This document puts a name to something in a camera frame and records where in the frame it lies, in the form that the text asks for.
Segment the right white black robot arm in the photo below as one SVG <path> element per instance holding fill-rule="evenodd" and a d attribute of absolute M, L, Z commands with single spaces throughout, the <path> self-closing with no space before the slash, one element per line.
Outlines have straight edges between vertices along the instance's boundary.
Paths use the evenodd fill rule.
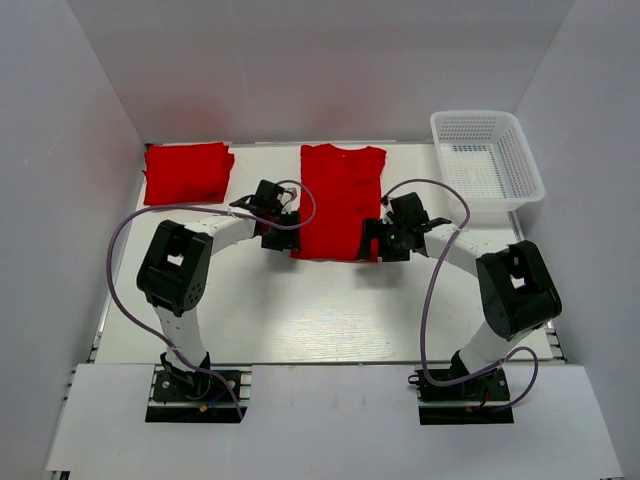
<path fill-rule="evenodd" d="M 560 315 L 560 295 L 535 243 L 523 240 L 494 248 L 464 224 L 430 217 L 415 193 L 382 202 L 384 216 L 362 222 L 356 258 L 404 262 L 418 253 L 434 259 L 420 323 L 422 361 L 428 359 L 428 319 L 443 265 L 468 273 L 478 283 L 483 323 L 453 354 L 448 379 L 438 380 L 425 371 L 427 384 L 444 389 L 486 378 L 522 351 L 524 338 Z"/>

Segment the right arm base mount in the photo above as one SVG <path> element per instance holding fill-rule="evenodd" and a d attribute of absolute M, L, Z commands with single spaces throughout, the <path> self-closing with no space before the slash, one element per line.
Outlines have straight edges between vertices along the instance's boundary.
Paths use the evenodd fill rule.
<path fill-rule="evenodd" d="M 503 370 L 460 385 L 436 387 L 416 369 L 407 378 L 416 389 L 422 426 L 507 425 L 514 423 Z"/>

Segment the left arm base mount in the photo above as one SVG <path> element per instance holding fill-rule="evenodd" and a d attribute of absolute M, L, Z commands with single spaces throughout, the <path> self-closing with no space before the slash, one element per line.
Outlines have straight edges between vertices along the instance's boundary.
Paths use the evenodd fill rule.
<path fill-rule="evenodd" d="M 148 424 L 239 424 L 242 421 L 228 389 L 209 376 L 195 389 L 157 366 L 145 413 Z"/>

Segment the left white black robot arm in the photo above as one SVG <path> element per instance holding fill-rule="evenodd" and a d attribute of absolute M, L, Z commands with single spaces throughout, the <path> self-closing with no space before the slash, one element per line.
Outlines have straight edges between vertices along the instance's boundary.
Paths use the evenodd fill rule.
<path fill-rule="evenodd" d="M 170 375 L 193 386 L 210 368 L 197 305 L 204 295 L 211 257 L 255 237 L 266 249 L 298 249 L 301 218 L 292 209 L 296 197 L 295 189 L 262 180 L 254 194 L 231 203 L 239 213 L 228 210 L 196 222 L 165 220 L 157 226 L 136 284 L 170 341 L 161 355 L 161 364 Z"/>

